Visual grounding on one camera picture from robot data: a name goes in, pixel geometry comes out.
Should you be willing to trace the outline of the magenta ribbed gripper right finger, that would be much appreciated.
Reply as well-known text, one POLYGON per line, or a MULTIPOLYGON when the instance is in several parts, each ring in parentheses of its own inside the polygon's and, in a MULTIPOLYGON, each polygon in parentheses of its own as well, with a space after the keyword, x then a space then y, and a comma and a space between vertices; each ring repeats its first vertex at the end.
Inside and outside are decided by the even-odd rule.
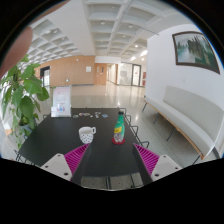
POLYGON ((168 155, 159 156, 137 144, 134 145, 134 151, 137 153, 144 169, 153 181, 157 181, 181 170, 181 167, 168 155))

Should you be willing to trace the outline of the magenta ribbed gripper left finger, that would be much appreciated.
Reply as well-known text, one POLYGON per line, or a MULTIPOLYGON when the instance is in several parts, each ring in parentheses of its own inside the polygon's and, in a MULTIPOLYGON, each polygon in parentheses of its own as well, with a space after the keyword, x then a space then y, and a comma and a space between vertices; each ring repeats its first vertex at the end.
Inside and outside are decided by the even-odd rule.
POLYGON ((41 168, 58 177, 70 181, 75 173, 89 143, 79 146, 65 155, 57 153, 48 160, 41 168))

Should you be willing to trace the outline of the blurred hand near lens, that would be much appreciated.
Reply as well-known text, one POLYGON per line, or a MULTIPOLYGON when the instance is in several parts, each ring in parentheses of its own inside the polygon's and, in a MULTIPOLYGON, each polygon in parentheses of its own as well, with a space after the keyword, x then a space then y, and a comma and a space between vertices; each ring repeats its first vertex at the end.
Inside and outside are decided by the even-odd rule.
POLYGON ((2 65, 0 66, 0 79, 2 76, 15 66, 26 55, 31 42, 33 32, 30 27, 26 28, 9 49, 2 65))

